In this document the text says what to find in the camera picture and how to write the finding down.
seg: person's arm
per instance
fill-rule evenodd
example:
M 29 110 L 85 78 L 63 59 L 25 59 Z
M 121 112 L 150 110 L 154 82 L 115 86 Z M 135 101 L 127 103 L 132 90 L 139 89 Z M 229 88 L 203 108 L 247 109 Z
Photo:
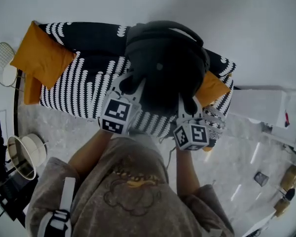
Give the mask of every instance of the person's arm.
M 80 186 L 80 177 L 75 169 L 60 159 L 51 157 L 31 197 L 25 217 L 29 236 L 36 237 L 42 218 L 49 211 L 59 210 L 66 177 L 75 178 L 75 188 Z
M 98 163 L 112 135 L 112 133 L 100 129 L 69 160 L 68 164 L 78 172 L 80 178 L 85 178 Z
M 200 188 L 190 151 L 177 146 L 177 193 L 179 196 L 192 195 Z

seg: small black object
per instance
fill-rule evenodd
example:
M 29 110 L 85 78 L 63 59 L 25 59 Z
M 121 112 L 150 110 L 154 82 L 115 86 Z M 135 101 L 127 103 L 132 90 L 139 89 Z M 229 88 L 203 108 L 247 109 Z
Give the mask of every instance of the small black object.
M 285 199 L 287 199 L 288 201 L 292 201 L 292 199 L 294 198 L 294 196 L 295 196 L 295 189 L 289 189 L 286 192 Z
M 260 184 L 261 187 L 263 187 L 264 185 L 266 185 L 267 181 L 268 181 L 268 176 L 264 175 L 261 172 L 258 172 L 255 177 L 254 180 Z

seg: person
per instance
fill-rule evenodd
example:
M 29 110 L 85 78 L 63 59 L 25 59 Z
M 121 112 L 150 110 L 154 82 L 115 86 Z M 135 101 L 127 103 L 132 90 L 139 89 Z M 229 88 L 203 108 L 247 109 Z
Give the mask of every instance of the person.
M 177 147 L 176 194 L 151 138 L 137 137 L 112 139 L 99 130 L 68 163 L 50 158 L 26 215 L 29 235 L 37 236 L 43 216 L 59 209 L 64 180 L 74 177 L 74 237 L 234 236 L 213 187 L 200 187 L 191 152 Z

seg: white strap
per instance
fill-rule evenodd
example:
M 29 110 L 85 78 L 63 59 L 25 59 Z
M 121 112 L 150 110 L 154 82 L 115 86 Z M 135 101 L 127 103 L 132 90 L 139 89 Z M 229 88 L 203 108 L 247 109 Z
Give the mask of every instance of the white strap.
M 59 206 L 60 210 L 66 210 L 70 212 L 71 203 L 73 202 L 73 196 L 74 196 L 74 184 L 75 184 L 75 178 L 73 177 L 65 178 L 63 194 L 61 196 L 61 202 Z
M 38 233 L 37 233 L 37 237 L 45 237 L 45 232 L 46 232 L 46 228 L 48 226 L 48 223 L 50 221 L 50 219 L 53 217 L 53 213 L 51 211 L 47 212 L 47 214 L 42 218 L 40 224 L 39 224 L 39 228 L 38 228 Z M 65 231 L 65 237 L 70 237 L 72 234 L 72 227 L 71 227 L 71 221 L 70 219 L 68 219 L 67 222 L 61 222 L 58 221 L 57 219 L 54 219 L 50 222 L 50 225 L 52 227 L 55 227 L 57 229 L 64 229 L 64 226 L 67 226 L 67 230 Z

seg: round side table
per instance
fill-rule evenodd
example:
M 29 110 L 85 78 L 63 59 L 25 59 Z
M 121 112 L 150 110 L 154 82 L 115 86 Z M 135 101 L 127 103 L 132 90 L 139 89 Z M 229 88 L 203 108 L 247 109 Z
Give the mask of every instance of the round side table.
M 46 160 L 46 149 L 41 139 L 35 134 L 22 138 L 10 136 L 7 150 L 15 169 L 26 179 L 36 177 L 36 167 Z
M 17 77 L 18 69 L 10 65 L 14 58 L 14 50 L 5 42 L 0 43 L 0 84 L 4 87 L 13 87 Z

